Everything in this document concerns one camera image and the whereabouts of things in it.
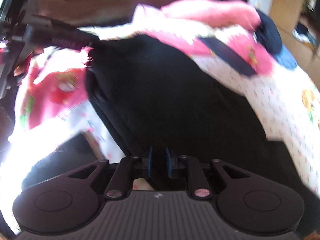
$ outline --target navy blue strap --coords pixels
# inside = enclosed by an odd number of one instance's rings
[[[239,74],[247,77],[257,74],[256,71],[247,62],[245,62],[243,58],[241,58],[236,52],[230,49],[223,42],[219,41],[217,38],[199,37],[199,40],[201,40],[218,57],[222,58],[232,68],[238,71]]]

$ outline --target cartoon print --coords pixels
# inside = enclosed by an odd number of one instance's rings
[[[217,57],[217,54],[213,50],[210,50],[210,53],[211,53],[212,57],[214,57],[214,58]]]
[[[312,124],[318,126],[320,130],[320,101],[315,97],[311,89],[305,89],[302,92],[302,102],[308,111]]]
[[[30,94],[28,94],[28,92],[27,92],[26,97],[23,100],[21,111],[20,111],[20,113],[21,113],[20,125],[23,129],[27,128],[27,121],[28,121],[28,118],[31,114],[32,107],[34,105],[34,101],[35,101],[34,98]]]
[[[252,35],[233,35],[226,45],[243,58],[258,75],[271,75],[275,60],[261,44],[256,43]]]
[[[57,86],[52,93],[50,101],[64,105],[76,89],[78,79],[71,72],[59,73],[56,75]]]

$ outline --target metal rivet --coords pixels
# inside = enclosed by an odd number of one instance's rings
[[[210,195],[210,191],[206,188],[198,188],[195,190],[195,195],[197,197],[207,197]]]
[[[113,189],[113,190],[107,191],[106,195],[107,195],[107,197],[118,198],[118,197],[122,196],[122,193],[120,190]]]

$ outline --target black fabric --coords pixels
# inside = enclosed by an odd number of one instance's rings
[[[146,35],[105,41],[89,57],[94,109],[126,155],[155,148],[151,177],[159,188],[183,187],[167,178],[166,147],[201,162],[220,158],[297,190],[308,201],[298,232],[320,229],[320,201],[302,185],[284,144],[266,140],[245,97]]]
[[[267,15],[257,9],[261,24],[256,30],[257,41],[260,42],[270,54],[279,54],[282,48],[280,33]]]
[[[313,21],[319,25],[320,24],[320,0],[316,1],[316,5],[313,11],[310,12]]]
[[[308,35],[308,28],[305,27],[302,23],[298,22],[296,26],[297,33]]]

